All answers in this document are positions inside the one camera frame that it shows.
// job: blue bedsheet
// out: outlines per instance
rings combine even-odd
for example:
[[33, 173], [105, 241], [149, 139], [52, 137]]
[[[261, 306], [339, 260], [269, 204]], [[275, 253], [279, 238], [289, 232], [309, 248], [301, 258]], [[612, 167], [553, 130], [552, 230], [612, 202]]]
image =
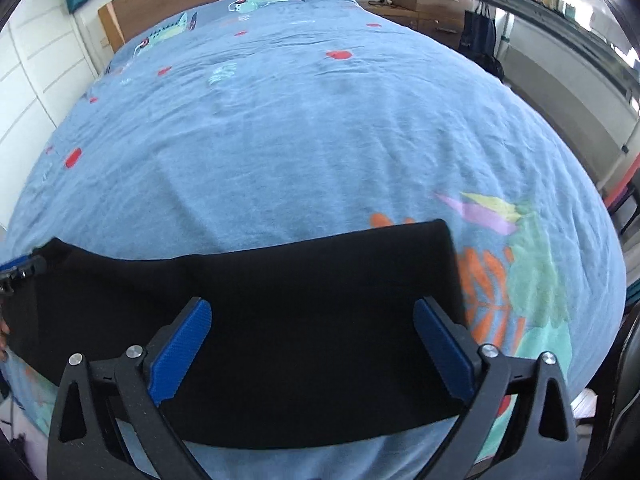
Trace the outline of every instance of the blue bedsheet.
[[[473, 63], [353, 0], [223, 0], [116, 54], [34, 167], [0, 260], [54, 236], [171, 258], [433, 218], [452, 229], [476, 340], [555, 352], [576, 395], [618, 329], [625, 266], [551, 127]], [[55, 387], [14, 355], [1, 368], [47, 432]], [[191, 448], [215, 478], [404, 479], [450, 425], [322, 449]]]

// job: black chair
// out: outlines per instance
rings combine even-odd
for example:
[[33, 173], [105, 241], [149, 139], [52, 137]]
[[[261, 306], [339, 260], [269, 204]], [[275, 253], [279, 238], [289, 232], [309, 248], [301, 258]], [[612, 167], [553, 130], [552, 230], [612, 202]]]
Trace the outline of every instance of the black chair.
[[598, 400], [582, 478], [638, 478], [640, 304], [626, 316], [589, 387], [598, 394]]
[[640, 171], [636, 171], [631, 180], [626, 185], [626, 191], [617, 200], [616, 204], [609, 210], [609, 214], [611, 216], [615, 215], [615, 213], [622, 207], [622, 205], [629, 199], [629, 197], [633, 197], [636, 201], [636, 210], [631, 215], [631, 218], [626, 222], [626, 224], [620, 229], [620, 235], [623, 235], [625, 231], [629, 228], [629, 226], [633, 223], [633, 221], [640, 216]]

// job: dark tote bag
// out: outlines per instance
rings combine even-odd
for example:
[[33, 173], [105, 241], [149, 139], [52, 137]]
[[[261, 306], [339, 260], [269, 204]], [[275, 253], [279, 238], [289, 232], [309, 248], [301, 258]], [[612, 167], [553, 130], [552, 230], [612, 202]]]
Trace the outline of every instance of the dark tote bag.
[[465, 28], [460, 37], [458, 51], [481, 66], [489, 74], [504, 80], [501, 63], [495, 59], [494, 50], [497, 41], [495, 22], [491, 18], [489, 6], [478, 4], [476, 10], [465, 11]]

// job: red spot print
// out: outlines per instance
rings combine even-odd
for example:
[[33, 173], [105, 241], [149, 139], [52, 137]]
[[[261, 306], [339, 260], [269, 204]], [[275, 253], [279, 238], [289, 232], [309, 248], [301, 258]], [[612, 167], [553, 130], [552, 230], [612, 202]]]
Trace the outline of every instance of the red spot print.
[[507, 411], [509, 404], [511, 402], [511, 396], [507, 395], [502, 398], [502, 402], [500, 403], [500, 408], [498, 408], [498, 415], [501, 416], [504, 412]]
[[74, 167], [76, 165], [76, 162], [78, 161], [78, 159], [80, 158], [80, 155], [82, 155], [82, 150], [80, 148], [76, 148], [71, 152], [71, 155], [69, 155], [66, 158], [65, 161], [65, 166], [68, 169], [71, 169], [72, 167]]
[[348, 52], [347, 50], [332, 50], [331, 52], [326, 53], [327, 56], [333, 57], [334, 59], [349, 59], [353, 54]]

